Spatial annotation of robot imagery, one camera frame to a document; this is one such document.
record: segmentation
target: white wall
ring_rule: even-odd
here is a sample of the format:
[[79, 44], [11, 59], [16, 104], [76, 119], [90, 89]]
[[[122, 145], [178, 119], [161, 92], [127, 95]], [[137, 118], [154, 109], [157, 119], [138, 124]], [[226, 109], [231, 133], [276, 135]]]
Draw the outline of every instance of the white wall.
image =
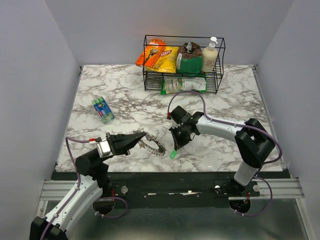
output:
[[46, 2], [81, 64], [134, 64], [145, 34], [224, 37], [225, 63], [257, 64], [293, 0]]
[[258, 65], [290, 172], [320, 238], [320, 1], [295, 0]]
[[29, 239], [79, 67], [44, 0], [0, 3], [0, 239]]

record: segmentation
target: green pouch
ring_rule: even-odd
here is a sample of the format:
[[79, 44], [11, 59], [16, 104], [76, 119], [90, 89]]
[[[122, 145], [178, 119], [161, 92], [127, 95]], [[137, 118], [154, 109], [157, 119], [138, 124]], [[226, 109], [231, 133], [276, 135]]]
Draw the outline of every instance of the green pouch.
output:
[[203, 56], [201, 47], [194, 43], [185, 43], [178, 49], [176, 72], [187, 73], [190, 76], [201, 72]]
[[204, 75], [199, 77], [165, 77], [162, 80], [161, 95], [174, 94], [182, 91], [194, 90], [196, 92], [207, 92], [207, 81]]

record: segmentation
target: green object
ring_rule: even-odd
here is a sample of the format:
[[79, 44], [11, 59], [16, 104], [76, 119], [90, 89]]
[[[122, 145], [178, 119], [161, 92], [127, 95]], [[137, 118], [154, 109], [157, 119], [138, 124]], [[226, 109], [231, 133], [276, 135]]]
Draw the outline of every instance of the green object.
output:
[[206, 75], [198, 74], [199, 77], [165, 77], [162, 80], [161, 95], [174, 94], [187, 90], [201, 93], [207, 92]]
[[186, 42], [178, 49], [176, 58], [176, 72], [195, 76], [201, 72], [203, 55], [200, 45]]
[[115, 118], [110, 107], [108, 106], [108, 104], [102, 96], [92, 100], [92, 105], [101, 117], [101, 120], [104, 124], [110, 122], [112, 119]]
[[170, 158], [174, 159], [176, 157], [176, 155], [177, 155], [177, 151], [173, 149], [171, 154], [170, 154]]
[[176, 69], [176, 73], [178, 74], [190, 74], [190, 75], [196, 75], [201, 72], [202, 69], [202, 61], [203, 56], [194, 57], [191, 59], [181, 59], [180, 63], [180, 69]]

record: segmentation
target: bottle cap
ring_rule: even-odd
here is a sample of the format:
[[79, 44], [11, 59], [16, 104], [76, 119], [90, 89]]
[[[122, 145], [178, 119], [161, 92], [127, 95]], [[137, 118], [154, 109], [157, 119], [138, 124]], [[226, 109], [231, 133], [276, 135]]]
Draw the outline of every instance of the bottle cap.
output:
[[213, 50], [213, 49], [215, 49], [216, 44], [218, 44], [217, 38], [213, 36], [210, 38], [210, 40], [211, 40], [211, 42], [209, 44], [209, 49]]

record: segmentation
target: blue label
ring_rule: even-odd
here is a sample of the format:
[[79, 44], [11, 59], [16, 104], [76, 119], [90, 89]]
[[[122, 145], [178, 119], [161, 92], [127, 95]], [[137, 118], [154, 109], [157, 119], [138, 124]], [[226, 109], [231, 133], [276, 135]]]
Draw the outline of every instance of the blue label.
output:
[[99, 113], [100, 117], [103, 117], [111, 113], [111, 110], [105, 100], [95, 104], [94, 108]]

